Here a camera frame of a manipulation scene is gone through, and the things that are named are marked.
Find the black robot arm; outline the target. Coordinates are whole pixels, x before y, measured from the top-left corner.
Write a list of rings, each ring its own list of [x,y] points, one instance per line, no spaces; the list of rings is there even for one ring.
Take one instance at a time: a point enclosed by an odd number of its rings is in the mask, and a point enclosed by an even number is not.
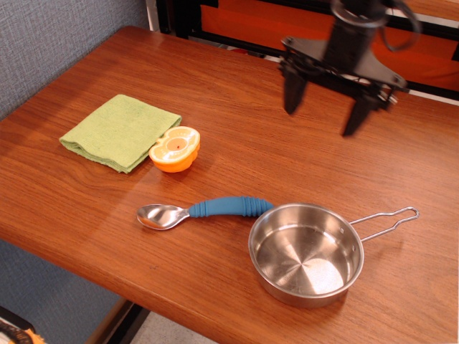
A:
[[[285,111],[297,110],[310,82],[354,100],[344,136],[353,135],[371,112],[386,110],[407,82],[376,58],[371,45],[387,23],[387,10],[401,6],[400,1],[332,1],[329,39],[284,38],[279,69]]]

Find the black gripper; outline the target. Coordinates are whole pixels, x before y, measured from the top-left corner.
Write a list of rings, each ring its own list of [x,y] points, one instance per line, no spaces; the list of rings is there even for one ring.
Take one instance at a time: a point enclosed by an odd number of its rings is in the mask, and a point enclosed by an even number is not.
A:
[[[385,14],[336,14],[327,40],[286,37],[280,61],[284,76],[284,109],[292,115],[301,104],[306,85],[316,83],[355,99],[342,136],[351,136],[371,111],[384,107],[391,92],[407,81],[374,55],[371,45],[387,23]]]

